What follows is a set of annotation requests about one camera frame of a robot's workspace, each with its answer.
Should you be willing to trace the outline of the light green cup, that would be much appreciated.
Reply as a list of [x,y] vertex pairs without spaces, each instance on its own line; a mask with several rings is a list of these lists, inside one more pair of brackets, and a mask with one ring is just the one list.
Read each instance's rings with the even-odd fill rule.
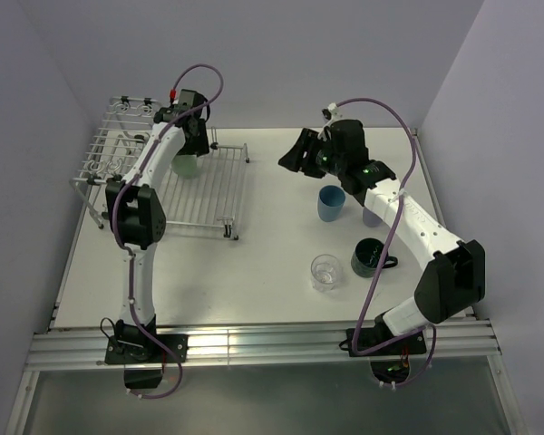
[[176,155],[170,168],[181,179],[193,179],[199,174],[198,158],[195,155]]

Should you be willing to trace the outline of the blue cup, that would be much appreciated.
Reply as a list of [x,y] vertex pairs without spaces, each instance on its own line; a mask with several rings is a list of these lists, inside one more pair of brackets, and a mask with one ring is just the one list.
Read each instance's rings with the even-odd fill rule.
[[324,222],[338,219],[345,203],[345,192],[334,185],[322,187],[318,193],[317,214]]

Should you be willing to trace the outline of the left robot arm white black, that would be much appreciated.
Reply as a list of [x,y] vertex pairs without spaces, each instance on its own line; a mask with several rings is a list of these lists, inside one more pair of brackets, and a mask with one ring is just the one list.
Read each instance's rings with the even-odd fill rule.
[[158,189],[173,159],[209,151],[208,99],[191,90],[173,92],[170,105],[159,108],[140,156],[125,175],[107,181],[105,198],[115,241],[123,250],[126,277],[112,348],[135,361],[147,362],[159,350],[152,297],[153,262],[167,218]]

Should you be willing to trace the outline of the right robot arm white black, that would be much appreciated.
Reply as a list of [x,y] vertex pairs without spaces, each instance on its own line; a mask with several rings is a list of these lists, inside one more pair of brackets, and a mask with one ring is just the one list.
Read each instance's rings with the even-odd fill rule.
[[485,296],[485,251],[465,242],[428,214],[395,173],[371,159],[360,121],[336,121],[316,132],[302,129],[295,145],[278,161],[292,172],[321,179],[336,176],[343,190],[378,216],[416,258],[422,276],[409,299],[380,316],[376,347],[394,353],[408,333],[440,324]]

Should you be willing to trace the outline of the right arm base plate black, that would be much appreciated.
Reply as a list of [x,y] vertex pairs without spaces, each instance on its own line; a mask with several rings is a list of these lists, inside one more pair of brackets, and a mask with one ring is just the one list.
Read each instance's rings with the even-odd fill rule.
[[373,349],[368,356],[406,356],[426,354],[427,346],[423,331],[412,335],[393,336],[387,327],[378,324],[372,327],[363,327],[357,340],[357,350],[353,349],[354,328],[345,330],[345,339],[338,344],[341,351],[347,352],[350,357],[361,357],[362,352]]

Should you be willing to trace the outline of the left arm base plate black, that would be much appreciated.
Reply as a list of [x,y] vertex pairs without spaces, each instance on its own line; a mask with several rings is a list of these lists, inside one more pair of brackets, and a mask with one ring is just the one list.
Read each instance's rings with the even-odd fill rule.
[[184,363],[187,358],[188,339],[186,334],[160,334],[163,347],[154,342],[146,347],[122,343],[113,336],[108,342],[104,357],[107,365],[144,363]]

